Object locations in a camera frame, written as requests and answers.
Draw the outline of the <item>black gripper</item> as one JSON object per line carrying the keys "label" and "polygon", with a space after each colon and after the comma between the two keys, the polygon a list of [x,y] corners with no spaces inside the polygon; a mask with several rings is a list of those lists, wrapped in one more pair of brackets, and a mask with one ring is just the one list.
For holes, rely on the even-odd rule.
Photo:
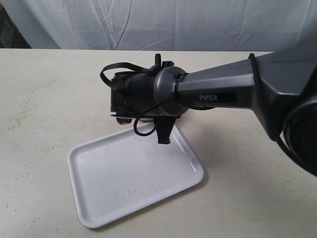
{"label": "black gripper", "polygon": [[118,124],[130,124],[143,111],[157,104],[154,99],[154,83],[157,75],[157,72],[135,71],[114,74],[112,81],[119,88],[111,89],[110,111]]}

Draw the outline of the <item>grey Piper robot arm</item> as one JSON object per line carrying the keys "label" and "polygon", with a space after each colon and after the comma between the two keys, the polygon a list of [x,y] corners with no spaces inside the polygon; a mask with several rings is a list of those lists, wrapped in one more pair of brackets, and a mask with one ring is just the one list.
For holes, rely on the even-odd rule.
{"label": "grey Piper robot arm", "polygon": [[317,173],[317,61],[308,57],[250,54],[245,60],[187,73],[155,56],[144,69],[131,63],[111,80],[112,115],[119,124],[153,119],[160,144],[188,109],[249,109],[283,152]]}

